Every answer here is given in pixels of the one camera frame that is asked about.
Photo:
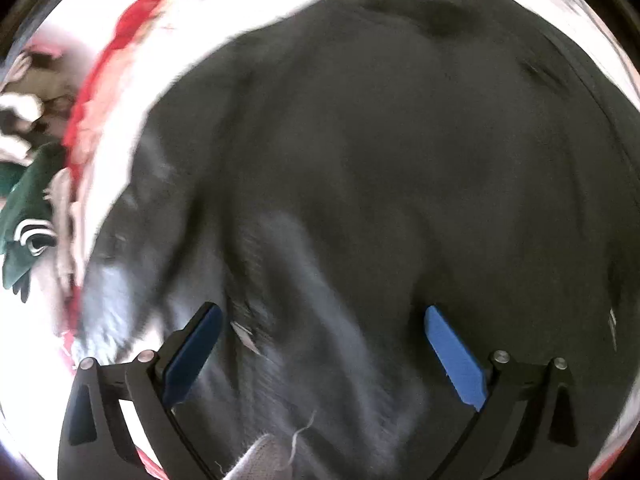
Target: green fabric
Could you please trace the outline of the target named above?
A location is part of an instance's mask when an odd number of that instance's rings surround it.
[[[21,292],[23,301],[28,296],[29,277],[26,274],[38,257],[14,241],[15,229],[25,219],[51,220],[52,209],[44,198],[44,190],[64,164],[65,149],[59,143],[42,146],[0,211],[0,254],[6,255],[2,266],[2,286],[13,288],[16,294]],[[26,292],[22,290],[23,286],[27,287]]]
[[[6,198],[27,168],[12,162],[0,162],[0,198]]]

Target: clothing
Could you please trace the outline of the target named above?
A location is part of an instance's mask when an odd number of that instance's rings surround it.
[[[9,196],[23,173],[24,166],[20,166],[20,164],[0,162],[0,198]]]
[[[19,136],[3,135],[0,132],[0,152],[6,154],[4,161],[18,162],[24,160],[29,155],[30,143]]]
[[[5,254],[2,286],[12,288],[15,294],[21,291],[23,303],[29,294],[31,267],[47,247],[56,244],[44,190],[64,166],[64,160],[65,150],[60,144],[41,147],[0,211],[0,254]]]
[[[286,451],[273,435],[260,437],[224,480],[291,480]]]
[[[26,52],[21,52],[15,59],[14,64],[9,69],[4,80],[0,81],[0,92],[9,82],[18,81],[24,77],[27,70],[31,67],[31,56]]]
[[[16,148],[16,146],[13,145],[13,141],[10,141],[10,142],[11,142],[11,145],[9,145],[8,147],[9,151],[2,149],[1,145],[3,143],[6,143],[6,140],[0,136],[0,162],[12,162],[14,164],[20,164],[25,168],[29,166],[33,162],[33,155],[27,151],[27,155],[25,155],[24,157],[15,156],[13,154],[13,151],[14,151],[14,148]],[[20,155],[24,154],[25,149],[28,150],[28,148],[26,146],[23,147],[22,144],[18,144],[18,146],[20,146],[19,148]]]
[[[111,40],[111,43],[108,44],[98,58],[98,61],[78,93],[76,104],[72,110],[63,140],[63,144],[69,148],[71,153],[74,152],[75,146],[79,142],[84,142],[78,139],[78,132],[81,128],[82,121],[86,118],[87,111],[85,107],[90,105],[95,93],[100,89],[100,78],[103,71],[110,64],[114,62],[117,64],[117,58],[122,56],[120,51],[126,49],[127,45],[133,41],[140,27],[153,15],[154,9],[160,1],[161,0],[138,0],[123,13],[118,21],[113,40]],[[115,90],[112,84],[117,84],[117,78],[112,79],[112,83],[109,85],[110,94]],[[85,157],[86,156],[79,157],[77,154],[70,157],[68,166],[71,168],[76,181],[79,179],[82,165],[86,163]]]
[[[9,83],[7,92],[34,94],[42,101],[51,101],[63,97],[69,92],[66,76],[46,68],[30,68],[20,80]]]
[[[428,478],[474,415],[422,332],[436,304],[479,359],[567,360],[584,478],[640,365],[639,126],[513,0],[319,0],[153,107],[75,357],[213,301],[260,355],[229,327],[175,410],[210,468],[317,410],[295,478]]]
[[[71,194],[72,177],[69,168],[63,168],[51,180],[46,189],[45,199],[53,209],[52,223],[56,232],[56,273],[63,297],[71,296],[74,272],[71,255]]]
[[[16,133],[18,116],[12,110],[0,110],[0,133],[13,135]]]
[[[82,209],[89,212],[89,217],[83,230],[78,231],[85,233],[81,243],[85,261],[93,250],[104,218],[128,184],[131,159],[147,113],[155,102],[177,79],[225,42],[246,30],[289,16],[316,0],[257,0],[261,1],[260,6],[249,5],[247,1],[250,0],[162,1],[158,17],[148,24],[126,79],[121,81],[118,102],[111,105],[102,124],[93,174],[85,176],[87,204]],[[618,51],[592,22],[584,10],[588,10],[584,2],[516,1],[574,38],[625,95],[640,106]]]
[[[42,116],[42,101],[32,94],[6,92],[0,94],[0,109],[12,110],[18,117],[33,123]]]

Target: white thread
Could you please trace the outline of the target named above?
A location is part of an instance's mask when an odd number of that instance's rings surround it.
[[[286,463],[286,465],[282,469],[277,469],[277,471],[284,471],[287,467],[291,467],[291,464],[293,464],[293,459],[296,456],[296,447],[298,446],[298,435],[303,431],[311,428],[315,418],[316,418],[316,410],[314,410],[314,412],[311,414],[311,418],[309,419],[309,422],[307,423],[307,425],[304,428],[300,428],[293,434],[293,438],[291,439],[291,455],[289,457],[289,461]]]

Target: dark cloth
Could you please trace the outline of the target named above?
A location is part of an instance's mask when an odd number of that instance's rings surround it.
[[[0,162],[0,198],[6,198],[20,181],[26,168],[12,162]]]
[[[64,163],[65,149],[60,143],[42,146],[0,211],[0,254],[5,255],[2,286],[15,294],[22,292],[23,302],[29,296],[31,267],[46,247],[56,245],[45,190]]]
[[[18,119],[13,110],[0,110],[0,132],[4,135],[17,135],[15,124]]]
[[[639,132],[512,0],[320,0],[151,110],[75,356],[214,301],[260,355],[229,328],[176,409],[212,470],[315,410],[296,478],[422,480],[474,414],[425,340],[436,304],[481,360],[568,361],[585,478],[639,370]]]
[[[39,120],[30,132],[20,133],[19,135],[22,139],[30,143],[34,150],[50,142],[60,142],[60,138],[56,138],[48,133],[47,125],[42,120]]]

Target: blue gripper pad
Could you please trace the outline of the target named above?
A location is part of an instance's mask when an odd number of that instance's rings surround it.
[[[430,306],[424,314],[424,333],[460,400],[479,412],[487,398],[484,372],[434,306]]]
[[[162,394],[166,408],[186,398],[222,332],[223,319],[220,307],[213,305],[167,367]]]

